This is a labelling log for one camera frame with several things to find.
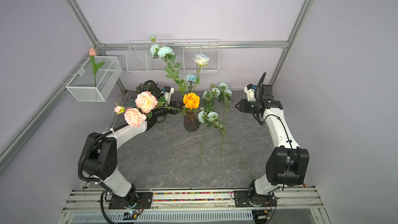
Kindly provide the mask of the small blue carnation stem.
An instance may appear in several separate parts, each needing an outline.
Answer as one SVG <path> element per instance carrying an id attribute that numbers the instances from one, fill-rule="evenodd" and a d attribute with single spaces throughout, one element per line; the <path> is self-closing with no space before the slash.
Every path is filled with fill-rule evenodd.
<path id="1" fill-rule="evenodd" d="M 188 91 L 189 93 L 191 92 L 195 92 L 195 87 L 196 87 L 196 83 L 197 83 L 197 79 L 198 77 L 194 74 L 188 74 L 185 77 L 185 80 L 187 81 L 188 84 Z"/>

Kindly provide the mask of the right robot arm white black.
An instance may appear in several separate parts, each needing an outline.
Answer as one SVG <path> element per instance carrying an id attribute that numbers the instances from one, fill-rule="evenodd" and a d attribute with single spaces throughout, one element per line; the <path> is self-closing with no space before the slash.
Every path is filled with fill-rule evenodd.
<path id="1" fill-rule="evenodd" d="M 310 158 L 308 150 L 293 138 L 272 88 L 263 83 L 249 84 L 244 88 L 247 98 L 235 105 L 240 112 L 252 114 L 260 125 L 267 125 L 274 145 L 265 174 L 249 185 L 248 201 L 253 206 L 268 203 L 280 187 L 303 185 Z"/>

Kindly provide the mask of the dark ribbed glass vase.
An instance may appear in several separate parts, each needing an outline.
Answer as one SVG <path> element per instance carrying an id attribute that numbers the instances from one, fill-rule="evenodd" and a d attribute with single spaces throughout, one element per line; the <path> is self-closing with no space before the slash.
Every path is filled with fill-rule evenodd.
<path id="1" fill-rule="evenodd" d="M 199 129 L 200 123 L 196 113 L 186 113 L 183 118 L 184 128 L 189 132 Z"/>

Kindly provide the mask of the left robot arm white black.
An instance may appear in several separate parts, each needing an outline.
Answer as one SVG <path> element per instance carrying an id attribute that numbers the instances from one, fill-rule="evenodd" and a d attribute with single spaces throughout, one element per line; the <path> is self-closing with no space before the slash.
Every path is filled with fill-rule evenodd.
<path id="1" fill-rule="evenodd" d="M 151 118 L 133 127 L 125 123 L 104 133 L 92 132 L 87 136 L 78 162 L 81 181 L 94 182 L 110 193 L 122 207 L 134 208 L 139 198 L 136 187 L 118 169 L 118 149 L 133 137 L 150 130 L 159 117 L 175 115 L 182 110 L 182 102 L 171 101 L 173 110 L 157 109 Z"/>

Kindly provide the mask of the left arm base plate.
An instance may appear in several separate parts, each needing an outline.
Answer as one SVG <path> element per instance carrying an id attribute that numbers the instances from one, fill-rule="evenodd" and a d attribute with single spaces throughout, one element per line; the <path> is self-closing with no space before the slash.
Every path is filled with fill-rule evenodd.
<path id="1" fill-rule="evenodd" d="M 150 209 L 153 193 L 149 191 L 133 192 L 126 197 L 112 196 L 109 209 Z"/>

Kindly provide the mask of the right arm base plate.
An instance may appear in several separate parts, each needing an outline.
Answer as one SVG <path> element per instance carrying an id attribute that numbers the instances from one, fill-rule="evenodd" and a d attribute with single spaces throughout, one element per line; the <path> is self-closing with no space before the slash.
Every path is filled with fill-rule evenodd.
<path id="1" fill-rule="evenodd" d="M 236 207 L 271 207 L 277 205 L 277 197 L 272 195 L 258 195 L 249 190 L 234 190 L 231 192 L 231 198 Z"/>

